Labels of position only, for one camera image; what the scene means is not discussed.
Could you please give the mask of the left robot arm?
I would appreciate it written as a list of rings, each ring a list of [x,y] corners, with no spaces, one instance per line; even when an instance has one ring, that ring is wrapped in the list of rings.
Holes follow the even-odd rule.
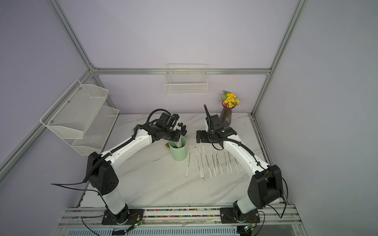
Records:
[[[133,135],[117,146],[102,153],[88,156],[86,175],[82,183],[89,182],[103,202],[114,223],[123,225],[129,221],[130,212],[119,190],[116,170],[144,147],[159,141],[178,142],[186,134],[186,126],[178,114],[165,109],[155,109],[144,124],[138,124]]]

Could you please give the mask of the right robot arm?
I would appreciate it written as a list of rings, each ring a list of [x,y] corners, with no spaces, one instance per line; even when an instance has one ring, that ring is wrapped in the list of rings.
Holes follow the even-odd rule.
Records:
[[[245,222],[252,211],[262,209],[283,197],[286,181],[277,165],[269,165],[258,158],[231,127],[225,127],[218,115],[211,115],[204,105],[206,130],[196,132],[197,143],[219,145],[234,156],[251,178],[246,195],[233,204],[233,217],[237,222]]]

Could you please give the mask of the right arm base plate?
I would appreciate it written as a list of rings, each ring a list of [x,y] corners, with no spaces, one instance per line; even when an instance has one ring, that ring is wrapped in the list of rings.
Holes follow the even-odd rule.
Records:
[[[242,213],[234,207],[220,208],[221,223],[260,223],[260,216],[257,210]]]

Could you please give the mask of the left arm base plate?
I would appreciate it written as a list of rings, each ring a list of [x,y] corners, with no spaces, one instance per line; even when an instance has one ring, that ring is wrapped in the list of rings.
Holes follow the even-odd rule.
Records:
[[[141,221],[144,215],[144,209],[128,209],[122,210],[119,214],[113,214],[110,210],[106,210],[102,219],[102,225],[134,225]]]

